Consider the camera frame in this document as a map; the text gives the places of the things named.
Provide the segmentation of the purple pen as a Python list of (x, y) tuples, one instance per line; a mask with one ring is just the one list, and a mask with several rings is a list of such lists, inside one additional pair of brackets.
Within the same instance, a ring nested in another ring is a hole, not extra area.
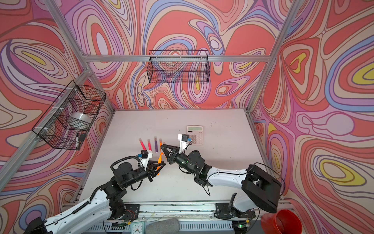
[(157, 141), (156, 136), (154, 137), (154, 146), (155, 146), (155, 152), (158, 153), (158, 141)]

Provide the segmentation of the pink pen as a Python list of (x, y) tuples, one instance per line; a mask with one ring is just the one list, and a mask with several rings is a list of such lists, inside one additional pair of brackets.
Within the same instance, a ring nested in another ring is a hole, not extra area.
[(147, 151), (147, 148), (146, 148), (146, 146), (145, 146), (145, 144), (144, 144), (144, 142), (142, 141), (141, 138), (139, 139), (139, 142), (140, 142), (140, 144), (141, 144), (142, 150)]
[(148, 149), (150, 151), (152, 151), (152, 145), (151, 145), (151, 140), (150, 139), (148, 139)]

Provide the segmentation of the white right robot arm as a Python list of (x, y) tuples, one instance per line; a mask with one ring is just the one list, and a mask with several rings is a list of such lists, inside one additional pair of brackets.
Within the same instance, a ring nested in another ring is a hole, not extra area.
[(258, 207), (268, 213), (277, 212), (281, 183), (257, 165), (251, 164), (241, 170), (224, 170), (206, 164), (197, 150), (186, 155), (177, 146), (163, 144), (161, 149), (169, 164), (176, 163), (191, 173), (198, 185), (240, 189), (242, 193), (235, 195), (232, 202), (233, 208), (237, 211), (244, 213)]

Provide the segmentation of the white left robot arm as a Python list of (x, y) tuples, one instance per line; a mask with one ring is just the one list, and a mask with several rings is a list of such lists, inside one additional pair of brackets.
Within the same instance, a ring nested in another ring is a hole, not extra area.
[(114, 176), (94, 189), (91, 196), (74, 207), (48, 219), (38, 217), (32, 220), (25, 234), (78, 234), (83, 233), (96, 222), (109, 218), (121, 219), (127, 214), (134, 220), (136, 215), (126, 208), (122, 198), (127, 188), (148, 179), (150, 182), (165, 167), (165, 162), (150, 160), (146, 164), (135, 156), (125, 157), (110, 165)]

